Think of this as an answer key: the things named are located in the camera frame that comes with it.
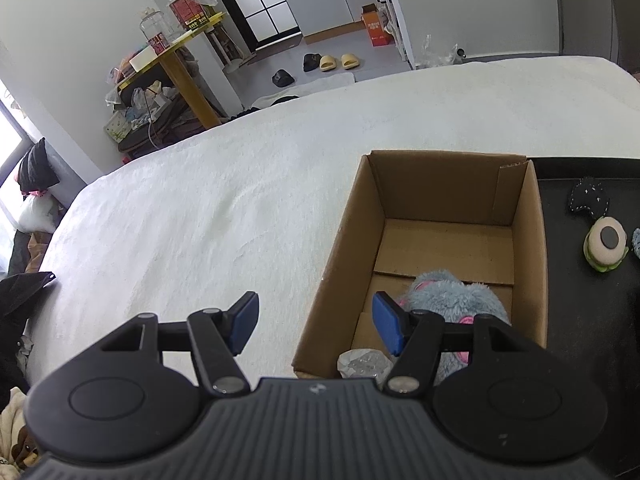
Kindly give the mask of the black stitched plush toy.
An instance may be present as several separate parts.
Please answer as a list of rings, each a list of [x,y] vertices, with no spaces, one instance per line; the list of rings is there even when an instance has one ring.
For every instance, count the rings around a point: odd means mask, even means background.
[[[593,177],[579,179],[567,197],[567,209],[571,214],[588,214],[593,221],[608,214],[610,203],[603,184]]]

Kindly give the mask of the grey pink plush toy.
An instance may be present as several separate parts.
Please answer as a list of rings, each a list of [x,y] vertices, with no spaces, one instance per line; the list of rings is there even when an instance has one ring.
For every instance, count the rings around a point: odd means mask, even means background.
[[[490,314],[511,324],[506,308],[487,285],[466,284],[447,270],[420,274],[397,303],[408,313],[434,312],[447,323],[472,325],[478,314]]]

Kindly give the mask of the clear plastic bag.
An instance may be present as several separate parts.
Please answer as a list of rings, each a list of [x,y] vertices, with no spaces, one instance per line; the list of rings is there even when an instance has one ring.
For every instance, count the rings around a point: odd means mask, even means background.
[[[373,378],[382,382],[393,362],[380,350],[352,349],[338,357],[336,367],[343,378]]]

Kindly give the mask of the brown cardboard box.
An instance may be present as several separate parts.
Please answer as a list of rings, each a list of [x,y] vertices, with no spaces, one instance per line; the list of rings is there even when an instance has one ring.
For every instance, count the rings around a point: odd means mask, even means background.
[[[428,271],[489,286],[511,324],[548,340],[544,214],[523,155],[373,151],[363,156],[292,362],[300,378],[335,378],[338,357],[382,349],[375,292],[399,297]]]

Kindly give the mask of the blue grey knitted toy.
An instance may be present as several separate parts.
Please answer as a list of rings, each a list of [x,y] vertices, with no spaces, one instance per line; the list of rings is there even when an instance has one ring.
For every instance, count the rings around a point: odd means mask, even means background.
[[[640,229],[635,228],[631,235],[631,248],[638,259],[640,259]]]

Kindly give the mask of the white bed blanket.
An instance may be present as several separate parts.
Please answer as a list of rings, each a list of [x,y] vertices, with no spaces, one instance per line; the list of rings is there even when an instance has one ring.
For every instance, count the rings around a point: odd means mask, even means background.
[[[262,110],[84,188],[52,237],[31,382],[133,315],[178,321],[260,297],[241,364],[291,373],[360,158],[435,150],[639,162],[639,86],[603,58],[387,76]]]

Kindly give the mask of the black pillow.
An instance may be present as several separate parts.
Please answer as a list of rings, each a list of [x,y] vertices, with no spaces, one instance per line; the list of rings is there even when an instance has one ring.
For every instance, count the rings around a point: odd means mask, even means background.
[[[45,138],[33,145],[22,158],[18,165],[16,182],[24,196],[47,192],[49,188],[60,183],[58,175],[50,165]]]

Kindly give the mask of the yellow round side table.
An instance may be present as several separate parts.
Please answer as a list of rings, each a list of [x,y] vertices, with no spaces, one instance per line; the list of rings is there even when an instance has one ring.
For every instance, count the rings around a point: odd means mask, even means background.
[[[223,18],[224,12],[217,12],[198,29],[188,30],[182,34],[171,44],[169,49],[158,54],[149,63],[146,63],[141,70],[135,72],[122,81],[119,81],[119,83],[116,84],[117,90],[122,91],[127,87],[130,87],[139,76],[148,72],[156,64],[160,64],[160,66],[163,67],[165,74],[170,78],[175,88],[186,101],[186,104],[189,105],[195,117],[198,118],[201,125],[205,129],[219,126],[221,124],[221,120],[218,114],[206,100],[201,89],[198,88],[198,85],[186,68],[186,64],[183,63],[183,60],[177,54],[177,50],[184,47],[188,41],[196,38],[198,35],[204,34],[204,32],[208,32],[209,29],[221,23]]]

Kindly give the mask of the white foam block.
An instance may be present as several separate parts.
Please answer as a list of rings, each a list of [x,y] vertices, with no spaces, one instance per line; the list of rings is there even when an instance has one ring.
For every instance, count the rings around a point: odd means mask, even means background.
[[[151,46],[146,46],[129,60],[132,69],[139,73],[157,58],[157,54]]]

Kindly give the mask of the black slipper far left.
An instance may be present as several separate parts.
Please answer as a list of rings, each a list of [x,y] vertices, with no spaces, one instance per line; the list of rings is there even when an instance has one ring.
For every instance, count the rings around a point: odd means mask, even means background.
[[[286,88],[294,84],[294,77],[286,70],[277,70],[271,77],[272,83],[278,88]]]

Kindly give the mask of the left beige slipper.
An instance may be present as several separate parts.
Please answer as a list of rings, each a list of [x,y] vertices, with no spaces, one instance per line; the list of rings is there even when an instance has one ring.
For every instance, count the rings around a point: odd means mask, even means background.
[[[331,70],[336,69],[336,59],[332,55],[323,55],[320,58],[319,70],[322,73],[330,72]]]

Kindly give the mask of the orange cardboard box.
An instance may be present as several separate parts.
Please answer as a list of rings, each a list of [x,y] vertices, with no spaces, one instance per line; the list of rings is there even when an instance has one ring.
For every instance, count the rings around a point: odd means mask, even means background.
[[[394,42],[393,36],[385,31],[378,8],[374,3],[362,7],[361,21],[366,26],[373,47],[385,47]]]

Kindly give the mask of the clear glass jar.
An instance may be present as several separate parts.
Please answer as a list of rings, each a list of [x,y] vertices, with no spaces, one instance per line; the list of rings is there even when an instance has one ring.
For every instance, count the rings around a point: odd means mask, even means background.
[[[139,28],[156,54],[162,54],[170,48],[171,32],[162,11],[146,8],[141,14]]]

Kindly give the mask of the black slipper near beige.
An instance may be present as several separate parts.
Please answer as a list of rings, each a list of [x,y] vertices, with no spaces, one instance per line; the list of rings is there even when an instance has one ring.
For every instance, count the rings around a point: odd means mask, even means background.
[[[318,70],[322,56],[319,53],[306,53],[303,59],[303,71],[305,73]]]

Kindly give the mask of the red printed box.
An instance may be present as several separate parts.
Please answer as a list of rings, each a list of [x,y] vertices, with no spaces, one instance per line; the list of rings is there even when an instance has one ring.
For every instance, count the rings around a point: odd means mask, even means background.
[[[168,8],[185,30],[198,29],[208,22],[203,6],[194,0],[170,0]]]

